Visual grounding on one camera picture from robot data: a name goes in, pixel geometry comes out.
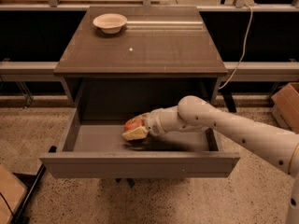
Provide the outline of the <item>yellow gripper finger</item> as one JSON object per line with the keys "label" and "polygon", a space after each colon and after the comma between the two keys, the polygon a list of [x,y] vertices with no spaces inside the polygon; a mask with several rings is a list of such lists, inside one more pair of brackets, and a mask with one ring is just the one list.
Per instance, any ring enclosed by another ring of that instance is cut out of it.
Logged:
{"label": "yellow gripper finger", "polygon": [[149,131],[144,126],[138,126],[131,130],[124,132],[121,136],[127,140],[141,140],[148,136]]}
{"label": "yellow gripper finger", "polygon": [[133,117],[133,119],[145,119],[149,115],[149,113],[150,112],[137,115],[137,116]]}

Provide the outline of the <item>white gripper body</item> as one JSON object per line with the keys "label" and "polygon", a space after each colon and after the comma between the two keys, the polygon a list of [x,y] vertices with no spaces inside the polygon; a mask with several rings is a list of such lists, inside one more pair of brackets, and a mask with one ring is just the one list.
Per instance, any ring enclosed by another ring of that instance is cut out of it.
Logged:
{"label": "white gripper body", "polygon": [[181,131],[184,126],[184,121],[179,116],[176,106],[155,109],[149,112],[144,123],[149,133],[154,136]]}

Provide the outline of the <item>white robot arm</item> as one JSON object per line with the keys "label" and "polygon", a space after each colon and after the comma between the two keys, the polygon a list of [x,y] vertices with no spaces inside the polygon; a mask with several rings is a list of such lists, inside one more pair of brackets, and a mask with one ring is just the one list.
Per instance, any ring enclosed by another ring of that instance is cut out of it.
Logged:
{"label": "white robot arm", "polygon": [[295,178],[286,224],[299,224],[299,134],[231,113],[222,112],[196,96],[176,106],[155,109],[129,119],[122,137],[141,140],[148,135],[211,128]]}

